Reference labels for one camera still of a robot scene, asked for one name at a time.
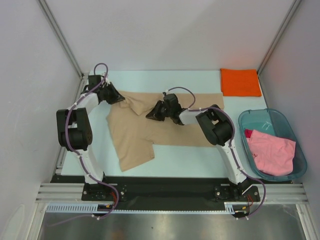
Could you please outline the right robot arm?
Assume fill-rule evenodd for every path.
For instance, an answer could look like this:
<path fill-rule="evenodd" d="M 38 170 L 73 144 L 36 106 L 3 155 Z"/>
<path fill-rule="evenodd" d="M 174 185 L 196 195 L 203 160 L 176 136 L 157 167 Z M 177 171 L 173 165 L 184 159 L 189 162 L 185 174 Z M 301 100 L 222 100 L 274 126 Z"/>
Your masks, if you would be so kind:
<path fill-rule="evenodd" d="M 158 100 L 145 117 L 161 122 L 170 118 L 180 126 L 198 124 L 206 140 L 218 148 L 227 170 L 231 196 L 237 201 L 242 201 L 248 196 L 250 188 L 248 177 L 242 172 L 242 165 L 237 160 L 237 150 L 233 146 L 235 126 L 218 105 L 205 108 L 183 108 L 175 94 L 164 94 L 163 99 Z"/>

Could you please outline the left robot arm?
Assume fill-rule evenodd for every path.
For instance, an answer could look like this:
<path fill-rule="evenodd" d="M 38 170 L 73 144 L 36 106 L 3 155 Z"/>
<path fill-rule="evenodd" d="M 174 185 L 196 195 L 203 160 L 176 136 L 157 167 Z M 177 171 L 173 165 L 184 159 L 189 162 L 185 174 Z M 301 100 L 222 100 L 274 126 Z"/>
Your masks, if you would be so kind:
<path fill-rule="evenodd" d="M 67 109 L 56 112 L 58 142 L 77 159 L 87 184 L 96 184 L 93 194 L 100 200 L 110 196 L 111 188 L 102 181 L 105 173 L 92 150 L 93 131 L 89 113 L 101 102 L 113 105 L 125 100 L 106 75 L 89 75 L 78 100 Z"/>

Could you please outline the beige t shirt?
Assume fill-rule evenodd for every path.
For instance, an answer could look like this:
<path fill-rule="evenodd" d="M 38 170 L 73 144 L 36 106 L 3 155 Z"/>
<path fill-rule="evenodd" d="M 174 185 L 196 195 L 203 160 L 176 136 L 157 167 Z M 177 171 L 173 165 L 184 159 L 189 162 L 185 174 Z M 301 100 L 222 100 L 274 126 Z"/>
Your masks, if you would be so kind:
<path fill-rule="evenodd" d="M 161 93 L 121 91 L 124 100 L 111 106 L 107 123 L 122 172 L 155 158 L 153 145 L 211 147 L 200 126 L 147 119 Z"/>

